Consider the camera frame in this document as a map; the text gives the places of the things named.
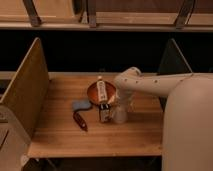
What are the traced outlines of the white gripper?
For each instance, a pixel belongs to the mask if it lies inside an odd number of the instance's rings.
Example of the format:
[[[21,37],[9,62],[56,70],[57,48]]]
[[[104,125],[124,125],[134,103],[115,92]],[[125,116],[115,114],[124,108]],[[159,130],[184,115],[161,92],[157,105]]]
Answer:
[[[131,105],[132,97],[133,97],[132,91],[119,89],[116,91],[116,104],[118,106],[128,108]]]

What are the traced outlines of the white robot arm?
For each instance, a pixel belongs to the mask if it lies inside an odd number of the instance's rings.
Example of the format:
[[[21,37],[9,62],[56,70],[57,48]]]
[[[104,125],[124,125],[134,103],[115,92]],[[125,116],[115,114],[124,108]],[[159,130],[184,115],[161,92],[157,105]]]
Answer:
[[[167,99],[162,131],[162,171],[213,171],[213,74],[143,76],[131,67],[114,78],[115,120],[126,120],[133,92]]]

